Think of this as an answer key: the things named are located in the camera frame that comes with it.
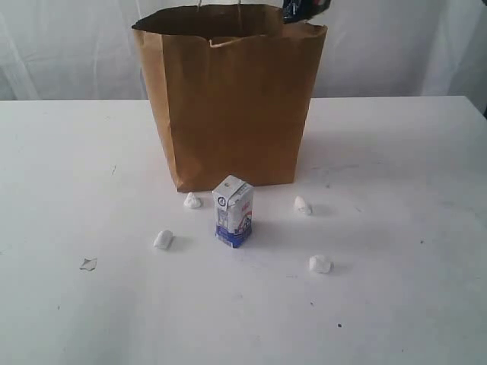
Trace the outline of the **chipped spot paint flake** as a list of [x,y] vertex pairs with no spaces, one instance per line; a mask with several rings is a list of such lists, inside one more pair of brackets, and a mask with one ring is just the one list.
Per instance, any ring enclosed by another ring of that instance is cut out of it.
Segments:
[[97,258],[84,259],[83,263],[79,267],[82,271],[93,271],[97,267]]

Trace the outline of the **spaghetti pack black ends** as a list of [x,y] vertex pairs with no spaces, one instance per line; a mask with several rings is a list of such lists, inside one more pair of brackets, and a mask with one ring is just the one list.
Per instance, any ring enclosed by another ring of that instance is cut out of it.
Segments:
[[283,21],[285,24],[308,21],[328,10],[331,2],[331,0],[284,0]]

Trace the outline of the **small blue white milk carton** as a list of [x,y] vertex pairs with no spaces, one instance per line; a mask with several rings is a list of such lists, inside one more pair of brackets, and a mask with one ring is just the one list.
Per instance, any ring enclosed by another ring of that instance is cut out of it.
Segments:
[[239,248],[252,233],[253,186],[229,175],[212,191],[212,197],[216,237]]

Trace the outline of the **brown paper bag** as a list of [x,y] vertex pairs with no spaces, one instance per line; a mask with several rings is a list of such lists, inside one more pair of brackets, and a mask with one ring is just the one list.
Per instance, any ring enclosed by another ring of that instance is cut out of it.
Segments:
[[292,183],[327,27],[266,4],[164,8],[132,26],[173,183]]

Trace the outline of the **white foam peanut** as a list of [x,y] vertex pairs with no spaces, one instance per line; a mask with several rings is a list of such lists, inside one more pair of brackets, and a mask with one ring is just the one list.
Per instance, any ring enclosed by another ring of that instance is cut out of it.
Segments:
[[313,214],[311,204],[299,195],[297,195],[294,199],[294,210],[296,210],[296,212],[299,212],[300,214],[304,214],[307,216]]
[[183,206],[188,209],[198,209],[202,207],[202,200],[194,192],[189,192],[186,195]]
[[308,261],[309,272],[316,274],[328,274],[333,269],[333,261],[324,255],[313,255]]
[[170,230],[161,231],[154,240],[154,248],[167,250],[173,241],[173,233]]

